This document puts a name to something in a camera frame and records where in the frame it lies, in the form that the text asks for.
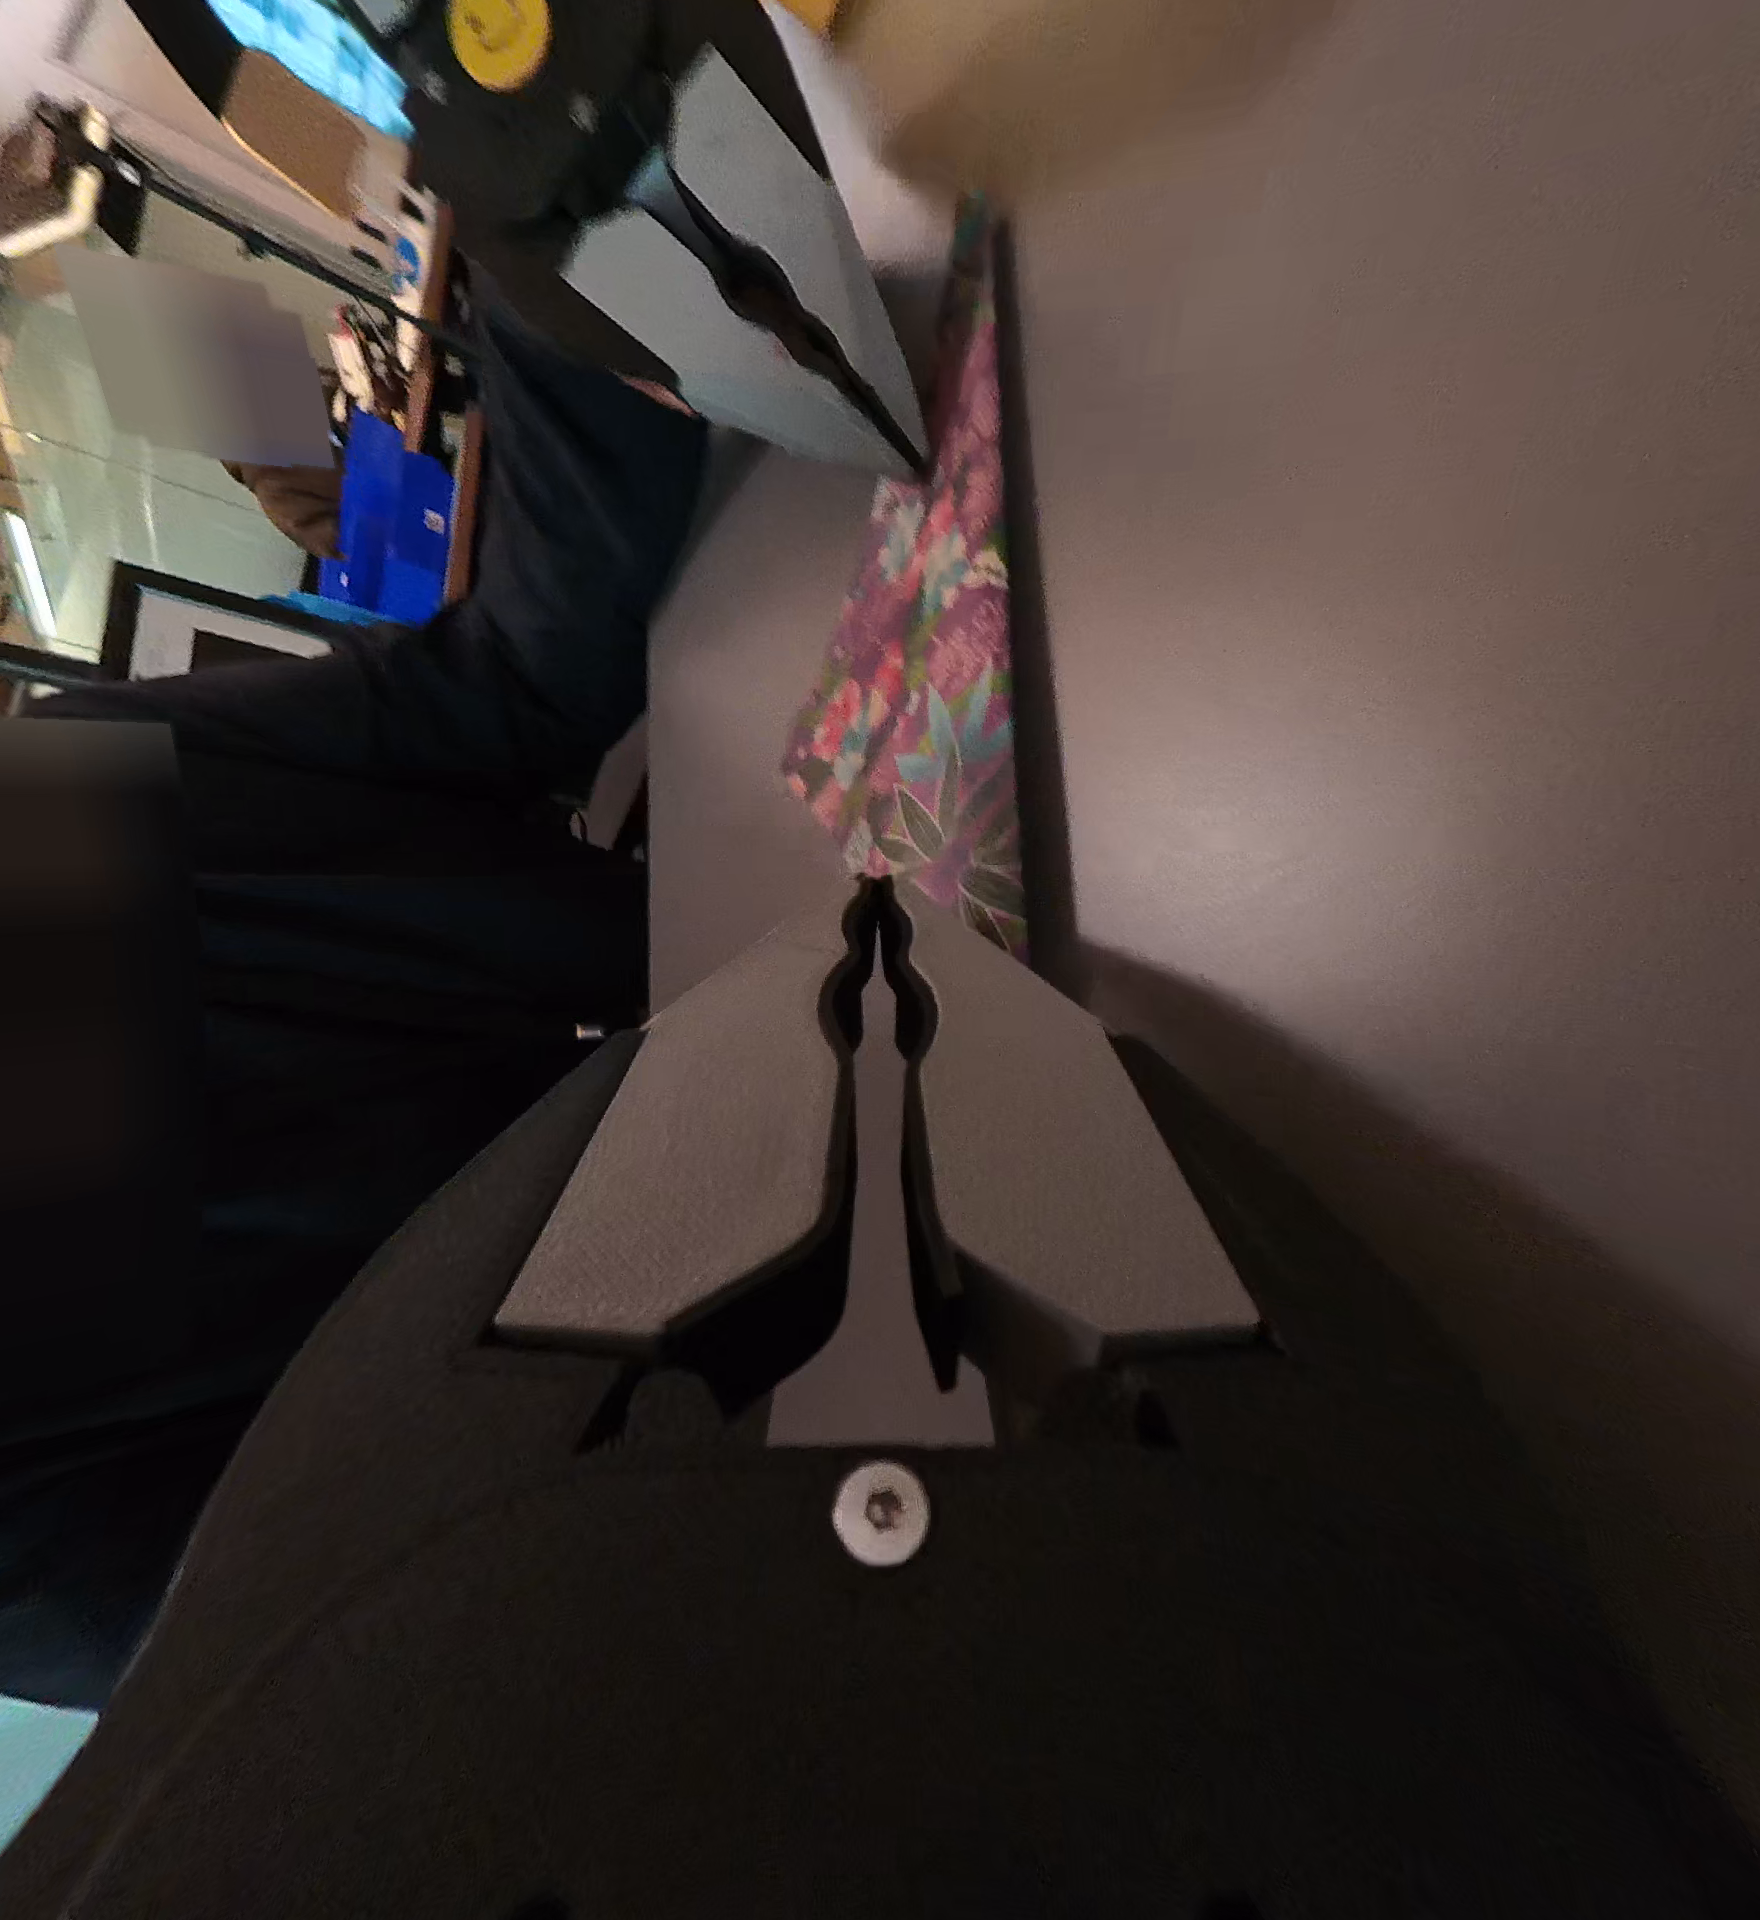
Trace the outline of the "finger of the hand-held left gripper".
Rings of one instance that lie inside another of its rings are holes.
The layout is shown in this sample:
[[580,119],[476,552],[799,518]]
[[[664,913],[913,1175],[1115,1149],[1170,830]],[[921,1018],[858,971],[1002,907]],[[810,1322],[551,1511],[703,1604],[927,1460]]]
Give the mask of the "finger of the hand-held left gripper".
[[664,370],[696,415],[819,464],[914,471],[914,381],[836,192],[772,241],[698,197],[583,229],[563,281]]
[[675,81],[667,176],[725,301],[819,381],[903,475],[930,443],[914,377],[830,176],[790,141],[715,44]]

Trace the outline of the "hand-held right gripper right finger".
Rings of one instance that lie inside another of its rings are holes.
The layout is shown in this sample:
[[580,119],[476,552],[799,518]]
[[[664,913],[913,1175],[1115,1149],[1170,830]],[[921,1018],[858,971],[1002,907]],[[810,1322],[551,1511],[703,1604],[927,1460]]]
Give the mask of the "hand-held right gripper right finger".
[[999,1389],[1251,1341],[1261,1315],[1106,1027],[878,886],[907,1069],[901,1192],[933,1378]]

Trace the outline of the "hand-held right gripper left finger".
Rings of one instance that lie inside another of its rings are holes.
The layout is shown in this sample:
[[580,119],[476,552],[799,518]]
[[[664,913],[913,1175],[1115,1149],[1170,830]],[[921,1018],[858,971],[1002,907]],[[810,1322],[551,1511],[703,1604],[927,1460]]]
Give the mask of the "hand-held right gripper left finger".
[[527,1360],[683,1373],[724,1417],[839,1329],[881,886],[806,904],[654,1014],[489,1322]]

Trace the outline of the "purple floral origami paper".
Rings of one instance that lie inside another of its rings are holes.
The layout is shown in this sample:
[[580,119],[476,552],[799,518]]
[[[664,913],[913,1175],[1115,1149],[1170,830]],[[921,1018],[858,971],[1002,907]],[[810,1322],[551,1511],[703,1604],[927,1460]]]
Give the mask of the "purple floral origami paper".
[[1030,954],[1013,751],[995,220],[959,206],[924,478],[878,482],[779,771],[855,879]]

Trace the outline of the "person's left forearm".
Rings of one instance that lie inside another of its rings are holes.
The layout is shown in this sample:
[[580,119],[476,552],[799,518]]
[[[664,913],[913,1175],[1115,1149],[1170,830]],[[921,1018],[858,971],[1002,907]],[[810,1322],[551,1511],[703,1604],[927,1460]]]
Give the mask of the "person's left forearm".
[[605,747],[643,713],[653,615],[701,500],[709,425],[567,355],[478,272],[481,544],[448,646],[492,705]]

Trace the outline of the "brown cardboard box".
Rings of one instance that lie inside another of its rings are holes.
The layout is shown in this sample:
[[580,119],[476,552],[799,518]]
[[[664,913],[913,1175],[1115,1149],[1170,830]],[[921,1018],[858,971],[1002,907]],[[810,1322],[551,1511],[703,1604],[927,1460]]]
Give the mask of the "brown cardboard box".
[[270,55],[240,50],[218,119],[246,152],[328,216],[348,221],[359,211],[363,120]]

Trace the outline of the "blue screen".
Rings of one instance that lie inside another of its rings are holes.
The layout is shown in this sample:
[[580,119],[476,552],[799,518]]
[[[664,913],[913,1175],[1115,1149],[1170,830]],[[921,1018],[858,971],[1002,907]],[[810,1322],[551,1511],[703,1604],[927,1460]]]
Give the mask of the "blue screen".
[[246,50],[278,60],[368,129],[411,139],[404,83],[334,2],[209,2]]

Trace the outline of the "blue storage bin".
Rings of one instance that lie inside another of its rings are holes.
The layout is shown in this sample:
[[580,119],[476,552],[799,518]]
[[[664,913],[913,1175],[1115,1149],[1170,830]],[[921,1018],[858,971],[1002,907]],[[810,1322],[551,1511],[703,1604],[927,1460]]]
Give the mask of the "blue storage bin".
[[336,556],[317,595],[386,622],[423,624],[443,605],[455,486],[388,419],[355,406],[341,467]]

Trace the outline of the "person's dark clothed body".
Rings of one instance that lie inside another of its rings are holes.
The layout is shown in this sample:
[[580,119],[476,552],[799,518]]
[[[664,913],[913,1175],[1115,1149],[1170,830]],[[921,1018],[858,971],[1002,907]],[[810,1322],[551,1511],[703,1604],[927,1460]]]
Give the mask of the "person's dark clothed body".
[[645,879],[574,836],[640,718],[643,596],[473,595],[322,658],[136,681],[183,795],[195,1222],[169,1452],[203,1493],[317,1321],[646,988]]

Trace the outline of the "black picture frame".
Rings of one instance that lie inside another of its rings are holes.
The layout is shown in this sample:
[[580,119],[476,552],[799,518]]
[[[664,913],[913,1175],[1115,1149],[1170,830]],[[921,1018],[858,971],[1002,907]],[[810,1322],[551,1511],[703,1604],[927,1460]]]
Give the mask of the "black picture frame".
[[342,624],[326,616],[116,561],[97,670],[104,681],[151,681],[234,664],[321,659],[339,632]]

